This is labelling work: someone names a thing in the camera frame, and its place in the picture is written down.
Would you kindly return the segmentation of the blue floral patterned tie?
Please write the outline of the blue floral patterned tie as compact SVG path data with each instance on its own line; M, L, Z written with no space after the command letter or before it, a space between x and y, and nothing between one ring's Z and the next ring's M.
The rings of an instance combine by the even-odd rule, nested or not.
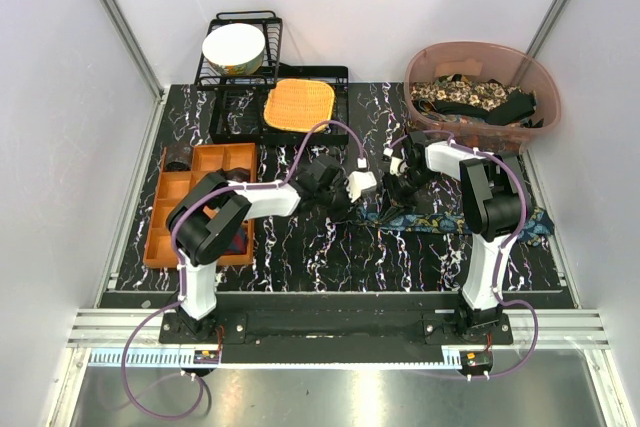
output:
M363 208L358 211L355 223L381 230L397 232L416 232L434 235L470 235L471 230L461 214L404 214L391 221L381 221L376 212L366 212ZM525 222L519 232L517 241L528 246L539 246L543 241L553 236L555 225L548 212L535 207L531 217Z

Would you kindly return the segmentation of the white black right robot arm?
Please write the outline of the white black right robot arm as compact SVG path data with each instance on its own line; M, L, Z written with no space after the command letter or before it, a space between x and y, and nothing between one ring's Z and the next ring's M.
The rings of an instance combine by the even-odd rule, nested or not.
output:
M431 132L411 132L383 151L389 171L382 177L384 226L416 227L415 194L438 174L458 181L463 225L472 233L467 279L453 314L454 331L476 343L500 323L502 279L531 201L522 185L517 157L492 154L458 144L452 137L430 142Z

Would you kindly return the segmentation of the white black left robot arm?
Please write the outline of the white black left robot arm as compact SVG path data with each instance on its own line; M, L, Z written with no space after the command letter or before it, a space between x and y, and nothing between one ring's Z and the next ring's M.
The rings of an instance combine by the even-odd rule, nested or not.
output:
M217 263L230 249L243 223L257 218L289 217L315 206L333 221L344 219L376 184L364 171L348 174L336 159L319 156L284 180L235 182L209 173L171 212L166 227L178 258L176 314L181 331L196 343L215 333L211 314L217 305Z

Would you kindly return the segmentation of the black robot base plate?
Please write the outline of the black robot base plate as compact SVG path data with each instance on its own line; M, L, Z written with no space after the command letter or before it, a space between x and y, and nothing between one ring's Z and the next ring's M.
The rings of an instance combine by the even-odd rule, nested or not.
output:
M498 323L481 331L459 333L454 315L434 311L295 311L253 310L216 312L198 322L192 332L176 313L161 320L162 344L205 344L218 339L225 345L241 345L267 338L396 338L428 345L508 346L514 342L510 321L503 316Z

